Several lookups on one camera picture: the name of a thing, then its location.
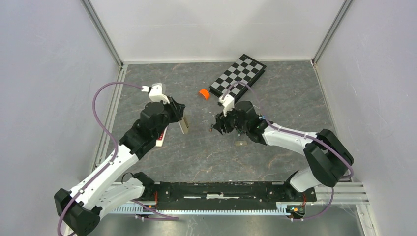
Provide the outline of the white beige remote control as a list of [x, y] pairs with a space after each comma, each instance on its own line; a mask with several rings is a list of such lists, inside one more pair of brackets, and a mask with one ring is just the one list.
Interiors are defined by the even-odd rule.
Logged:
[[189, 124], [186, 118], [186, 115], [183, 115], [182, 118], [178, 121], [182, 134], [188, 134]]

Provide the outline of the beige battery cover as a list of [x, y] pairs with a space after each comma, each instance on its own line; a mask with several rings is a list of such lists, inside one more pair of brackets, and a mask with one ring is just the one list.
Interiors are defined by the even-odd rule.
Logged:
[[247, 145], [247, 141], [235, 141], [235, 146], [245, 146]]

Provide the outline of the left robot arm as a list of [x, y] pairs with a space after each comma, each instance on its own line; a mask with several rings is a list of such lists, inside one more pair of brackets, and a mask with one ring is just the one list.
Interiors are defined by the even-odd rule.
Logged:
[[149, 102], [138, 120], [117, 142], [114, 151], [88, 177], [69, 191], [60, 189], [54, 195], [59, 222], [58, 235], [65, 223], [74, 235], [91, 233], [107, 214], [131, 200], [149, 200], [154, 186], [138, 179], [129, 180], [113, 189], [110, 186], [128, 168], [142, 159], [170, 123], [180, 122], [185, 105], [168, 97], [163, 101]]

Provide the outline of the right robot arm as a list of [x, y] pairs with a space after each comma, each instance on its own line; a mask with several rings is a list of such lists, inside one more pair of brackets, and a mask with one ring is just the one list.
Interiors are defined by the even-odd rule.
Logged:
[[216, 115], [213, 128], [221, 134], [236, 130], [255, 143], [285, 148], [306, 158], [308, 167], [285, 182], [287, 199], [296, 201], [309, 188], [334, 187], [353, 175], [354, 158], [332, 131], [303, 132], [280, 126], [258, 114], [250, 101], [235, 102], [230, 96], [220, 98], [218, 104], [223, 110]]

